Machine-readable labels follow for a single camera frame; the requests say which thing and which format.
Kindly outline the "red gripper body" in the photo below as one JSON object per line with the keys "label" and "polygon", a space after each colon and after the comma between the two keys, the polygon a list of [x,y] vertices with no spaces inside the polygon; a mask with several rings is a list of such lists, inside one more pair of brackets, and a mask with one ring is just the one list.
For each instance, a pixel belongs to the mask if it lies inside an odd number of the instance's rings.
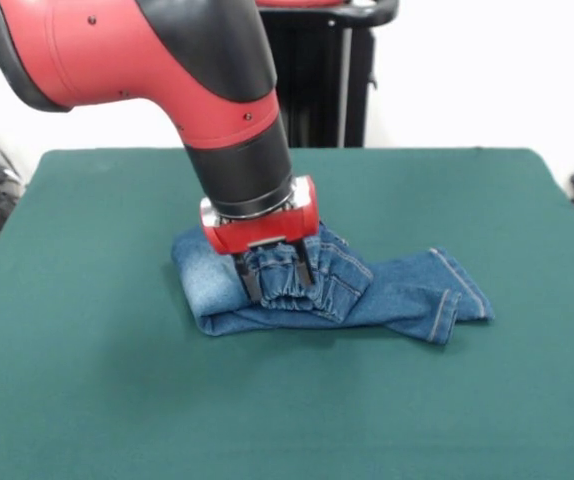
{"label": "red gripper body", "polygon": [[316,235],[319,209],[312,177],[296,177],[290,187],[290,195],[278,209],[253,218],[228,219],[216,211],[207,197],[203,198],[200,221],[213,249],[221,255],[243,254],[253,247],[295,243]]}

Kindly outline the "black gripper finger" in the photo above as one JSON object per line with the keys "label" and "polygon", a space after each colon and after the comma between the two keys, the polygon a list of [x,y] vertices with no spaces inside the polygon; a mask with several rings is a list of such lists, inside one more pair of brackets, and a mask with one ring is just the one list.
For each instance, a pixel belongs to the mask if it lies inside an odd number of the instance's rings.
{"label": "black gripper finger", "polygon": [[314,278],[305,240],[299,239],[292,242],[291,245],[296,254],[295,268],[299,280],[304,287],[311,287],[314,284]]}
{"label": "black gripper finger", "polygon": [[263,297],[261,284],[253,268],[253,262],[249,254],[235,253],[233,255],[234,266],[242,283],[246,295],[250,301],[261,301]]}

